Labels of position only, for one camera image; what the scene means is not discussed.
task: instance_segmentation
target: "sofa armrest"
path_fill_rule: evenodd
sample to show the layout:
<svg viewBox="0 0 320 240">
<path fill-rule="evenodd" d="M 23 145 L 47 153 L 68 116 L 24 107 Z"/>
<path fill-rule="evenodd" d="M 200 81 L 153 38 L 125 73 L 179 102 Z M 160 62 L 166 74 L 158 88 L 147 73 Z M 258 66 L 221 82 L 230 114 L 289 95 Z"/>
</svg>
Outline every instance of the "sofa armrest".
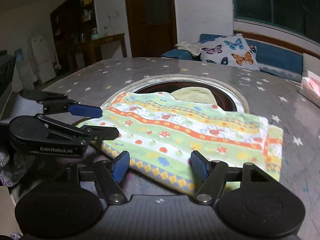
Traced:
<svg viewBox="0 0 320 240">
<path fill-rule="evenodd" d="M 194 60 L 191 53 L 186 50 L 173 49 L 164 53 L 161 57 Z"/>
</svg>

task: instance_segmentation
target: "butterfly pillow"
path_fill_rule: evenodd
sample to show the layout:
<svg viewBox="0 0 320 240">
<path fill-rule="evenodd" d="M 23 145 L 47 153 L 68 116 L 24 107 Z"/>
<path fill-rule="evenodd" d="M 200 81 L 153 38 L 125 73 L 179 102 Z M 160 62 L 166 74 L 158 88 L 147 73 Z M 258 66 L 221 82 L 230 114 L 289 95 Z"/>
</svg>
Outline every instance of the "butterfly pillow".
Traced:
<svg viewBox="0 0 320 240">
<path fill-rule="evenodd" d="M 203 62 L 259 71 L 256 50 L 254 47 L 249 47 L 242 34 L 222 36 L 199 46 Z"/>
</svg>

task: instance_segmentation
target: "table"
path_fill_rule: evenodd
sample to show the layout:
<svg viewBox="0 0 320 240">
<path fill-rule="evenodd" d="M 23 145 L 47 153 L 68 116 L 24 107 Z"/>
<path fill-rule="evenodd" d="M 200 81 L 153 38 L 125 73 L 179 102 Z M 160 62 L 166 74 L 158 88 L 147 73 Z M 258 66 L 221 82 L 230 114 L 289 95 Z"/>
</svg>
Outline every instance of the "table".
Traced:
<svg viewBox="0 0 320 240">
<path fill-rule="evenodd" d="M 116 34 L 116 35 L 110 35 L 110 36 L 105 36 L 96 40 L 90 40 L 85 43 L 77 43 L 73 45 L 73 52 L 72 52 L 72 62 L 73 65 L 76 66 L 76 57 L 75 54 L 77 53 L 85 53 L 87 56 L 87 65 L 92 65 L 96 62 L 99 62 L 102 60 L 102 55 L 101 55 L 101 48 L 100 46 L 115 42 L 115 41 L 120 41 L 121 42 L 121 50 L 122 50 L 122 55 L 123 57 L 127 57 L 127 49 L 125 47 L 125 40 L 124 40 L 124 33 L 121 34 Z"/>
<path fill-rule="evenodd" d="M 300 95 L 299 85 L 260 72 L 197 61 L 123 58 L 104 60 L 58 81 L 46 90 L 67 93 L 82 104 L 101 106 L 130 83 L 163 74 L 203 76 L 237 89 L 249 103 L 250 113 L 266 117 L 284 130 L 280 182 L 305 204 L 307 216 L 299 232 L 302 239 L 320 239 L 320 109 Z M 51 116 L 72 124 L 70 114 Z M 136 173 L 129 172 L 123 190 L 131 194 L 175 194 Z"/>
</svg>

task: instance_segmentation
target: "orange butterfly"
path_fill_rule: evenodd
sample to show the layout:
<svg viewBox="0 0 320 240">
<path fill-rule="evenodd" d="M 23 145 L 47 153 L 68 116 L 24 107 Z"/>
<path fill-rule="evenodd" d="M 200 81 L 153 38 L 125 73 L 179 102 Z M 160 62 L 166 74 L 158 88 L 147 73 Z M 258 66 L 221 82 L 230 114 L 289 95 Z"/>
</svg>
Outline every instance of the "orange butterfly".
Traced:
<svg viewBox="0 0 320 240">
<path fill-rule="evenodd" d="M 238 65 L 242 65 L 243 62 L 247 65 L 247 62 L 252 65 L 253 64 L 253 59 L 251 58 L 251 54 L 250 52 L 247 52 L 246 54 L 244 54 L 244 57 L 241 57 L 237 54 L 232 54 L 231 55 L 235 58 L 236 62 Z"/>
</svg>

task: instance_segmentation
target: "window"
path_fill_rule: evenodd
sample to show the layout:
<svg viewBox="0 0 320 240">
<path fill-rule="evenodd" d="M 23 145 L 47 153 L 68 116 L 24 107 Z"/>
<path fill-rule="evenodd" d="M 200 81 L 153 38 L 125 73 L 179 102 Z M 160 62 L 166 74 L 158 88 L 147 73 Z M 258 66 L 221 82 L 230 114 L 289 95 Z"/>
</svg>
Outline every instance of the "window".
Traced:
<svg viewBox="0 0 320 240">
<path fill-rule="evenodd" d="M 236 18 L 270 23 L 320 43 L 320 0 L 234 0 Z"/>
</svg>

